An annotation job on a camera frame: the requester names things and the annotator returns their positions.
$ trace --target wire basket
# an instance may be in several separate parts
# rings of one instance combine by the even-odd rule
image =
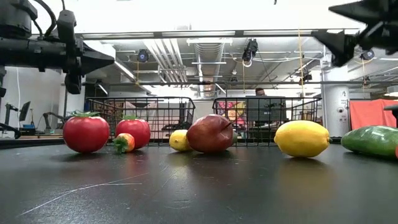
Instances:
[[[275,145],[274,137],[279,126],[293,120],[309,120],[322,125],[321,98],[217,98],[213,110],[233,123],[238,134],[236,146]]]
[[[150,146],[167,146],[175,130],[192,125],[195,105],[188,97],[89,97],[86,110],[98,112],[108,122],[112,139],[123,116],[134,115],[148,122]]]

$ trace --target monitor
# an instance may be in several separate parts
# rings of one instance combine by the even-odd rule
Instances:
[[[248,121],[285,121],[286,99],[283,96],[247,96]]]
[[[19,110],[21,112],[19,115],[19,121],[25,121],[27,112],[29,111],[29,106],[30,106],[30,101],[24,103],[22,109]]]

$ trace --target red cloth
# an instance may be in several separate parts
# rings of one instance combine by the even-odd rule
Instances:
[[[350,101],[349,115],[353,130],[363,126],[385,125],[396,128],[396,118],[384,107],[396,105],[394,100]]]

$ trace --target red apple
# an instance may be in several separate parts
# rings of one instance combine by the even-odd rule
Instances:
[[[198,152],[222,152],[233,143],[233,129],[228,119],[210,114],[195,121],[187,138],[192,149]]]

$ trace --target yellow lemon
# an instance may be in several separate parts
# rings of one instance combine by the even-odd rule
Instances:
[[[275,133],[279,149],[293,157],[314,157],[329,146],[329,132],[313,121],[290,121]]]
[[[190,151],[192,148],[189,146],[187,139],[187,130],[176,130],[172,133],[169,139],[170,147],[177,151]]]

